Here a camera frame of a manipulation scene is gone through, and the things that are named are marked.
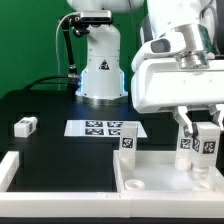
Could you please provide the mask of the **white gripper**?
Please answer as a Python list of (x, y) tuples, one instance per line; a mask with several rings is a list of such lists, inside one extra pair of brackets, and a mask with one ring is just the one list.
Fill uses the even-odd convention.
[(193, 135), (189, 110), (209, 107), (224, 129), (224, 61), (214, 58), (207, 29), (175, 27), (142, 44), (132, 61), (133, 107), (140, 113), (170, 112), (186, 137)]

